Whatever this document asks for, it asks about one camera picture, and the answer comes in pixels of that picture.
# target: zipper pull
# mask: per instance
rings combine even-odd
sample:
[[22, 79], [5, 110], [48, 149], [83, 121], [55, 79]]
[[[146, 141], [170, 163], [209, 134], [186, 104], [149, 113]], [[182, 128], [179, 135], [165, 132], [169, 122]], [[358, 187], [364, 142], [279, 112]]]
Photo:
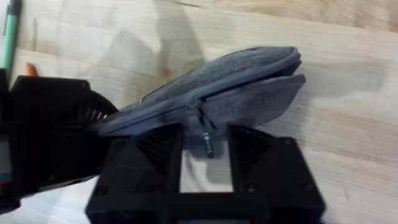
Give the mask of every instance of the zipper pull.
[[206, 114], [200, 108], [200, 105], [201, 100], [196, 100], [192, 103], [189, 103], [187, 105], [188, 115], [193, 116], [195, 123], [199, 123], [199, 125], [202, 127], [202, 138], [205, 142], [206, 156], [208, 158], [213, 158], [215, 156], [215, 152], [213, 149], [213, 143], [211, 142], [210, 132], [217, 130], [217, 127], [206, 117]]

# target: green pen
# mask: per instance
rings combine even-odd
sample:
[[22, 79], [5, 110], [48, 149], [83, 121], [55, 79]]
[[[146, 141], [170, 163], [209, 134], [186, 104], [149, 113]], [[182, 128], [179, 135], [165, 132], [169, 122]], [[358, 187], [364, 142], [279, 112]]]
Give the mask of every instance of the green pen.
[[14, 51], [18, 30], [18, 18], [21, 14], [21, 0], [10, 0], [7, 7], [6, 23], [4, 25], [4, 45], [2, 49], [2, 61], [0, 68], [6, 69], [7, 78], [10, 80], [12, 71], [12, 61], [14, 60]]

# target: zipper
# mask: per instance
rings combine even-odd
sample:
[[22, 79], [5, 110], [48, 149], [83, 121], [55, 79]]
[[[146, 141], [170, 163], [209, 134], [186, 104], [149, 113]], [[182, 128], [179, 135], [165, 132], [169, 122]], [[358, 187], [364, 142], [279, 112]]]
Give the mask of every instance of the zipper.
[[189, 117], [190, 126], [200, 126], [202, 129], [201, 138], [204, 141], [205, 152], [208, 158], [215, 156], [213, 143], [210, 133], [216, 131], [217, 127], [201, 108], [203, 100], [195, 100], [187, 105], [187, 115]]

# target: light wood surface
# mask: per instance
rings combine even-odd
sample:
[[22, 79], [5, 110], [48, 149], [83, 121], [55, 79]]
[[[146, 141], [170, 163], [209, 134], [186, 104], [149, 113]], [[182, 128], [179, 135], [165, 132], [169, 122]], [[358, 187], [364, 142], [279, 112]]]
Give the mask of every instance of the light wood surface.
[[[278, 2], [325, 14], [315, 0]], [[289, 12], [234, 12], [225, 10], [228, 1], [216, 3], [25, 1], [14, 75], [34, 63], [42, 76], [87, 79], [124, 106], [228, 52], [296, 46], [307, 83], [285, 115], [259, 128], [297, 138], [328, 204], [328, 223], [397, 223], [398, 34], [286, 18], [296, 17]], [[231, 190], [226, 156], [208, 161], [185, 152], [183, 158], [183, 191]], [[93, 184], [28, 198], [0, 223], [88, 223], [83, 209]]]
[[181, 0], [197, 7], [398, 32], [396, 0]]

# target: gray fabric case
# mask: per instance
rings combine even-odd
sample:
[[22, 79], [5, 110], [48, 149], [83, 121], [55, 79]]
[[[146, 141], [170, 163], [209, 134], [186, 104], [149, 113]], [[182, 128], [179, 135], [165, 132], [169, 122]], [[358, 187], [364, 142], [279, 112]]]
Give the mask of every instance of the gray fabric case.
[[204, 135], [222, 135], [227, 124], [257, 126], [282, 115], [305, 83], [303, 75], [293, 75], [299, 65], [294, 47], [234, 52], [169, 82], [91, 129], [102, 136], [125, 136], [182, 123], [185, 147], [203, 144]]

